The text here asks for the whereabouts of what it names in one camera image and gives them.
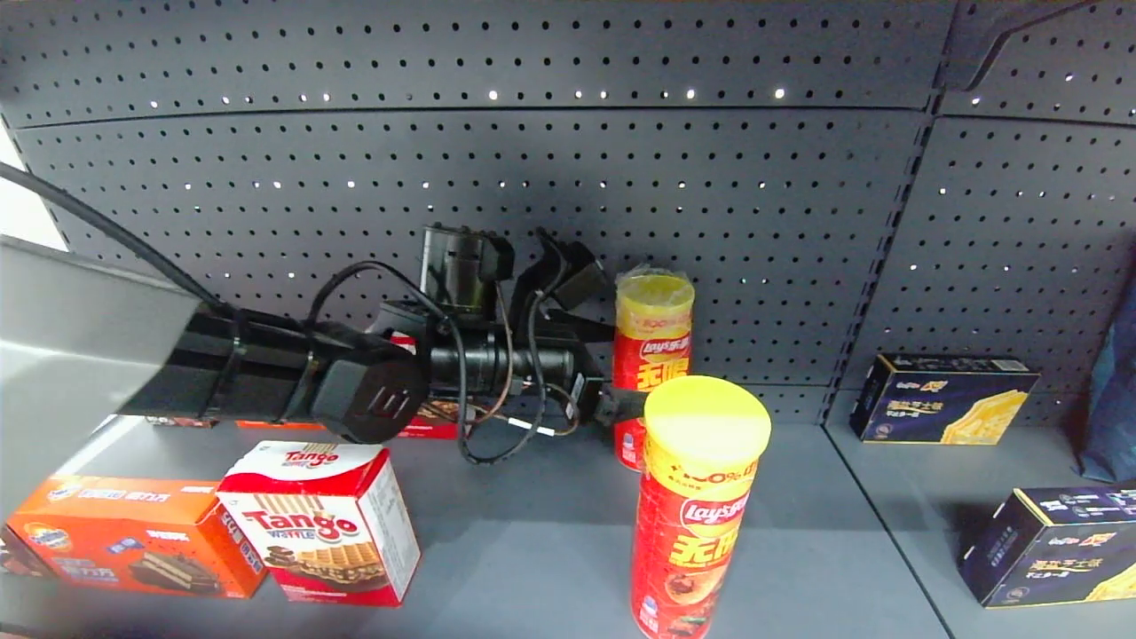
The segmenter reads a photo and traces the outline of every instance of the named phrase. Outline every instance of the pegboard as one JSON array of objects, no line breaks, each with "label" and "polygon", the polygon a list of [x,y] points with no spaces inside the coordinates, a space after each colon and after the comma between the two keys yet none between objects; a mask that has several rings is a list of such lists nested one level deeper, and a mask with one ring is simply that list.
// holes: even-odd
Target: pegboard
[{"label": "pegboard", "polygon": [[[969,8],[989,9],[963,5],[957,28],[966,45],[967,34],[988,24],[966,20]],[[1052,5],[1055,15],[1004,32],[980,82],[970,91],[947,91],[943,113],[1136,125],[1136,7],[1122,0],[1081,2],[1064,11],[1042,5]],[[952,66],[967,63],[952,56]]]},{"label": "pegboard", "polygon": [[934,127],[843,388],[877,351],[1011,354],[1081,392],[1128,279],[1136,130]]},{"label": "pegboard", "polygon": [[907,107],[953,2],[200,0],[3,8],[10,126],[211,113]]},{"label": "pegboard", "polygon": [[[545,225],[609,273],[642,262],[698,289],[695,370],[828,384],[921,116],[860,110],[309,113],[19,131],[31,168],[107,211],[222,297],[303,314],[352,260],[419,271],[423,224],[498,230],[518,263]],[[127,265],[58,211],[74,250]],[[366,325],[396,284],[348,285]],[[584,313],[612,320],[610,294]]]}]

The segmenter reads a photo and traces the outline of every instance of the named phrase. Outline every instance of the red chip can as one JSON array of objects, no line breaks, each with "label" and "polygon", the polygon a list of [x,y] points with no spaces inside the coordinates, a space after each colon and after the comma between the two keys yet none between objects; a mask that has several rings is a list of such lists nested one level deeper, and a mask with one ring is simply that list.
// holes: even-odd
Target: red chip can
[{"label": "red chip can", "polygon": [[[691,309],[694,285],[680,274],[637,267],[616,284],[616,345],[612,385],[649,391],[691,367]],[[643,422],[616,424],[616,458],[638,471]]]},{"label": "red chip can", "polygon": [[651,639],[701,639],[769,443],[769,413],[738,385],[693,375],[653,390],[644,424],[632,615]]}]

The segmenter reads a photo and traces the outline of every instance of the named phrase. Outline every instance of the robotic arm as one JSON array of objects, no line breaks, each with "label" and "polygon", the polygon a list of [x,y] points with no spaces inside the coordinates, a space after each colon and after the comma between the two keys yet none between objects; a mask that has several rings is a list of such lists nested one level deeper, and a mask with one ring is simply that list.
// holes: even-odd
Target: robotic arm
[{"label": "robotic arm", "polygon": [[[478,464],[508,458],[537,432],[549,390],[574,423],[610,416],[601,408],[609,398],[604,376],[586,345],[611,341],[615,330],[567,313],[608,285],[579,242],[560,242],[538,229],[544,255],[517,279],[507,308],[501,284],[512,277],[509,242],[431,226],[417,285],[382,263],[351,265],[300,322],[219,300],[152,247],[35,176],[0,164],[0,177],[106,232],[169,280],[2,239],[6,508],[7,496],[22,499],[34,488],[11,481],[17,474],[51,472],[111,413],[311,421],[348,441],[377,443],[441,400],[458,404],[457,415],[443,414],[459,423],[460,449]],[[367,331],[318,322],[323,300],[364,269],[394,275],[414,299],[384,304]],[[562,310],[543,310],[548,299]],[[395,332],[416,341],[414,352],[391,341]],[[525,437],[494,457],[473,455],[467,439],[475,429],[463,426],[485,417],[469,418],[470,400],[495,399],[493,408],[475,407],[492,415],[527,390],[541,401]],[[44,437],[58,456],[43,454],[36,441]],[[28,463],[42,468],[25,471]]]}]

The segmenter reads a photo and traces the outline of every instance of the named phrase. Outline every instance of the snack box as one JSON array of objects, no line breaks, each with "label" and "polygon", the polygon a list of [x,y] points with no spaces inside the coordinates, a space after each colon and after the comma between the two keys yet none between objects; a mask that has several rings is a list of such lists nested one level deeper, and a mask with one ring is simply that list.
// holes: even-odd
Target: snack box
[{"label": "snack box", "polygon": [[863,441],[991,446],[1039,377],[1012,357],[882,354],[849,421]]},{"label": "snack box", "polygon": [[11,526],[0,526],[0,573],[55,578],[51,569]]},{"label": "snack box", "polygon": [[1014,489],[961,570],[987,608],[1136,597],[1136,490]]},{"label": "snack box", "polygon": [[217,482],[57,475],[9,520],[78,586],[248,598],[267,574]]},{"label": "snack box", "polygon": [[401,605],[420,551],[386,448],[262,441],[217,492],[290,600]]}]

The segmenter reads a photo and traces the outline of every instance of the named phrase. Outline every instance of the gray metal shelf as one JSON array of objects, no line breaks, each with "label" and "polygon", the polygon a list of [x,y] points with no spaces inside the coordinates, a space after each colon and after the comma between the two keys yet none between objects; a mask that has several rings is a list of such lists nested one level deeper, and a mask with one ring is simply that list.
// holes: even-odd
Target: gray metal shelf
[{"label": "gray metal shelf", "polygon": [[1019,423],[995,447],[863,443],[847,425],[857,395],[837,393],[826,429],[952,637],[1131,634],[1136,600],[987,611],[959,575],[961,546],[1014,487],[1093,483],[1060,425]]},{"label": "gray metal shelf", "polygon": [[[81,472],[217,478],[265,438],[328,435],[140,425]],[[536,440],[488,471],[467,465],[452,442],[400,440],[392,449],[424,549],[401,609],[289,604],[270,580],[239,601],[57,592],[7,575],[0,619],[58,632],[144,628],[162,637],[638,634],[628,603],[638,475],[619,466],[608,445],[584,431]],[[821,429],[775,429],[712,632],[943,636]]]}]

